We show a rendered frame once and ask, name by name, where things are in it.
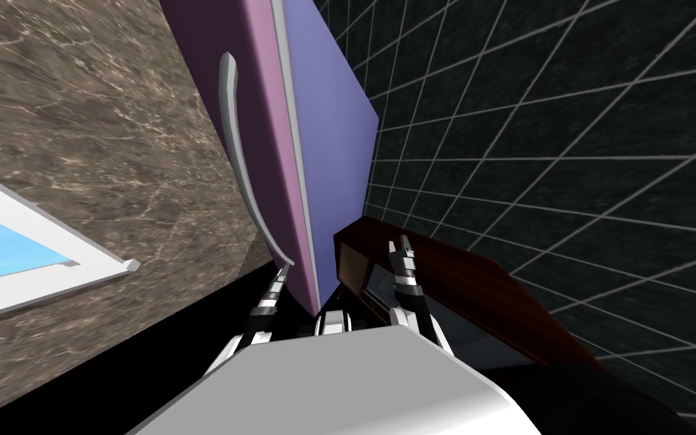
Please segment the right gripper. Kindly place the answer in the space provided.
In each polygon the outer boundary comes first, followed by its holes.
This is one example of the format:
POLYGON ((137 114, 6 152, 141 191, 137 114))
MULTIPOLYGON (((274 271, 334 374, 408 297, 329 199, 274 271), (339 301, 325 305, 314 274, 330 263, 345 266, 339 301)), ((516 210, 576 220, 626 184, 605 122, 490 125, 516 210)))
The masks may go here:
POLYGON ((414 250, 406 235, 401 237, 403 251, 397 251, 393 241, 388 242, 388 256, 393 273, 414 273, 414 250))

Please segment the dark red-brown wooden cabinet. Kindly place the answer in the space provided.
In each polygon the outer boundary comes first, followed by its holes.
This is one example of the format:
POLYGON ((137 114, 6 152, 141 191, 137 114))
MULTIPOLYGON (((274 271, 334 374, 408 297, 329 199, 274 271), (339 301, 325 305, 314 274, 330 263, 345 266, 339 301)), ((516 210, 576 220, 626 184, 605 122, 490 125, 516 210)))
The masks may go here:
POLYGON ((351 248, 391 271, 390 241, 407 236, 426 295, 543 366, 602 365, 495 260, 362 216, 334 235, 334 253, 351 248))

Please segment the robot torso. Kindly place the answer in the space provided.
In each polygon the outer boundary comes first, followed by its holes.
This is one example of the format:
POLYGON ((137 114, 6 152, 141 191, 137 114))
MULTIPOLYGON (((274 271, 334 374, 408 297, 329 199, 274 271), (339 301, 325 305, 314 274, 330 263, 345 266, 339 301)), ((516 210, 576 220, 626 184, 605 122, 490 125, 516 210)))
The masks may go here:
POLYGON ((207 372, 127 435, 541 435, 446 341, 412 327, 354 331, 340 312, 320 335, 229 341, 207 372))

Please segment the purple cupboard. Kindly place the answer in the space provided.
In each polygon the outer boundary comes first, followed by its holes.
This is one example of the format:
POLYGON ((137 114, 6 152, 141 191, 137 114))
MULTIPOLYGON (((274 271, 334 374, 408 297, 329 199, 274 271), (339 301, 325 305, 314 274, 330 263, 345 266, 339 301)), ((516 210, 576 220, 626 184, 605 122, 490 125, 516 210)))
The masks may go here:
POLYGON ((313 0, 270 0, 319 312, 338 285, 334 236, 362 216, 378 117, 313 0))

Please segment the pink purple cupboard door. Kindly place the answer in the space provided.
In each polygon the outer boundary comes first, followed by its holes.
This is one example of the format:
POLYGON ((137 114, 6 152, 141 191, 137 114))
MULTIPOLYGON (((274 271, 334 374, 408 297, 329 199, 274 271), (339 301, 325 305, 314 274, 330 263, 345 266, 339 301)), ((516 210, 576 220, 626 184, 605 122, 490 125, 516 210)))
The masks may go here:
POLYGON ((224 148, 220 60, 230 54, 237 63, 239 138, 251 189, 274 242, 293 261, 289 292, 316 314, 321 301, 273 11, 280 1, 159 0, 224 148))

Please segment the white framed window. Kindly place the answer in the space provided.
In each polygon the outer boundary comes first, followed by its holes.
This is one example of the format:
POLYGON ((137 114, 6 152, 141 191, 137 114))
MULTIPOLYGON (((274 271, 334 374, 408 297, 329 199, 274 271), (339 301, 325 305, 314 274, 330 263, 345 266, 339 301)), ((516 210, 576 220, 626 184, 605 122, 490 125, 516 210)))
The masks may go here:
POLYGON ((138 268, 0 184, 0 316, 138 268))

